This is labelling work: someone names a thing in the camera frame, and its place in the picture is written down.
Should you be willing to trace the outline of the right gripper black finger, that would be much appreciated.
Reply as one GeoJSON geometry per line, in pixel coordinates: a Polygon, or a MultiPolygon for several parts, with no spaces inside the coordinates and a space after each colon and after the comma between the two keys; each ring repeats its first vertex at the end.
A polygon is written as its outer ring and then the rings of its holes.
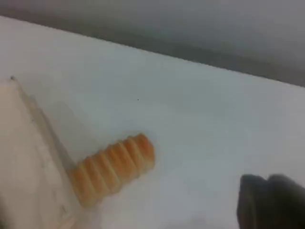
{"type": "Polygon", "coordinates": [[[272,229],[274,200],[267,181],[244,174],[240,178],[236,216],[241,229],[272,229]]]}
{"type": "Polygon", "coordinates": [[[305,227],[305,188],[291,178],[274,174],[268,185],[278,207],[280,229],[303,229],[305,227]]]}

